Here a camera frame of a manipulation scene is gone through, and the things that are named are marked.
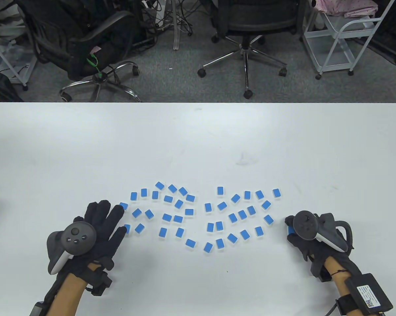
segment caster wheel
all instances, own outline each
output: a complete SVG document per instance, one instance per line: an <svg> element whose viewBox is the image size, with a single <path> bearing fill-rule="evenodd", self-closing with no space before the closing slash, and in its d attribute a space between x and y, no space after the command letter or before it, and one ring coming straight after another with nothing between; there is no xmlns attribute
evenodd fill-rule
<svg viewBox="0 0 396 316"><path fill-rule="evenodd" d="M215 43L218 43L218 42L220 41L220 38L219 38L217 35L214 35L214 36L211 38L211 41L215 44Z"/></svg>
<svg viewBox="0 0 396 316"><path fill-rule="evenodd" d="M67 94L66 92L62 92L61 98L62 98L63 102L72 101L72 97L69 94Z"/></svg>
<svg viewBox="0 0 396 316"><path fill-rule="evenodd" d="M281 77L285 77L287 75L287 69L281 68L280 71L278 72L278 75Z"/></svg>
<svg viewBox="0 0 396 316"><path fill-rule="evenodd" d="M258 38L257 40L258 44L264 45L266 43L266 38L264 36Z"/></svg>
<svg viewBox="0 0 396 316"><path fill-rule="evenodd" d="M198 76L200 76L200 78L204 78L206 74L207 73L205 72L204 68L198 70Z"/></svg>
<svg viewBox="0 0 396 316"><path fill-rule="evenodd" d="M251 96L253 95L254 93L251 91L251 90L246 90L245 91L245 93L243 94L243 97L245 98L245 99L251 99Z"/></svg>
<svg viewBox="0 0 396 316"><path fill-rule="evenodd" d="M139 76L139 68L138 66L132 66L132 73L134 76Z"/></svg>

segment black office chair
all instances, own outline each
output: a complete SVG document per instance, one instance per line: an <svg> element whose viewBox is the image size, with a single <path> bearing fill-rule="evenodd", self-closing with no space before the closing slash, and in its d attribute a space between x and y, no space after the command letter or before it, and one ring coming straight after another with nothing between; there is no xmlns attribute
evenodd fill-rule
<svg viewBox="0 0 396 316"><path fill-rule="evenodd" d="M257 54L260 57L273 62L281 67L280 76L287 74L287 64L266 53L254 48L252 44L265 42L264 35L290 30L292 34L302 33L302 24L307 0L218 0L218 8L211 3L211 16L213 27L217 33L211 38L217 43L219 38L226 39L236 44L239 48L209 63L206 63L198 71L203 78L206 75L206 67L219 62L227 57L240 53L245 63L245 93L246 99L253 95L249 89L248 80L248 55ZM236 42L229 36L242 36L242 43Z"/></svg>
<svg viewBox="0 0 396 316"><path fill-rule="evenodd" d="M65 70L69 79L76 80L59 91L63 101L72 100L72 97L65 92L67 88L91 84L94 85L90 99L92 102L97 101L102 86L125 92L141 102L138 94L121 84L116 74L121 68L131 65L133 75L139 75L137 64L129 61L120 62L132 46L138 25L132 13L113 12L109 18L92 26L77 21L59 0L15 0L15 2L22 10L37 59L42 63L52 62ZM77 12L78 15L90 14L84 6L80 9L85 9L85 12ZM120 30L125 32L123 38L118 36ZM95 57L93 57L90 52L96 46L100 50L94 53ZM105 68L118 62L120 62L118 66L103 72ZM83 80L88 76L92 76L91 79Z"/></svg>

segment gloved hand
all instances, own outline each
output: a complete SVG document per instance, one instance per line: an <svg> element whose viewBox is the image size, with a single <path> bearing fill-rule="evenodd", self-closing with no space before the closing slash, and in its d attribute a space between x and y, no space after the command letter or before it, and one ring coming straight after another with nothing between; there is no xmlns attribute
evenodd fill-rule
<svg viewBox="0 0 396 316"><path fill-rule="evenodd" d="M287 226L293 227L294 218L295 217L293 215L288 216L284 222ZM345 239L339 230L337 230L337 233ZM350 274L361 274L359 268L349 259L350 251L348 251L348 253L339 252L331 248L329 245L315 239L309 241L302 239L296 233L290 233L287 236L287 240L301 251L305 261L308 261L308 258L311 260L311 273L322 282L330 281L332 279L330 273L324 267L324 263L328 257L333 257L338 263L347 269Z"/></svg>

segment black bag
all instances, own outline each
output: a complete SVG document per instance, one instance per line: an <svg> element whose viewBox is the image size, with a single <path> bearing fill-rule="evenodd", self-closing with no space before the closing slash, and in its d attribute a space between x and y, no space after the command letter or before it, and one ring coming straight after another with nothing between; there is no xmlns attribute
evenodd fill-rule
<svg viewBox="0 0 396 316"><path fill-rule="evenodd" d="M0 73L0 102L24 102L18 96L9 78Z"/></svg>

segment gray carpet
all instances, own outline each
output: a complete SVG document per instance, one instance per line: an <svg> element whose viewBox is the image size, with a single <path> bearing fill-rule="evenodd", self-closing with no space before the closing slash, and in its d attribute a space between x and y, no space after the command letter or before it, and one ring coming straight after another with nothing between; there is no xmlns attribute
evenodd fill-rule
<svg viewBox="0 0 396 316"><path fill-rule="evenodd" d="M287 77L278 68L249 61L250 88L254 96L243 98L244 74L240 55L207 68L203 79L197 75L202 63L235 48L220 41L213 44L209 18L196 12L190 17L194 34L181 34L180 48L173 51L173 31L159 37L155 47L130 58L141 75L130 69L121 72L124 84L136 90L145 102L396 102L396 66L367 49L349 77L347 71L327 72L315 80L315 69L298 36L279 33L266 37L261 50L288 63ZM70 83L67 74L52 63L38 64L30 78L29 90L18 93L25 101L61 101L58 91ZM92 87L73 89L74 101L88 101ZM119 92L102 91L99 101L131 102Z"/></svg>

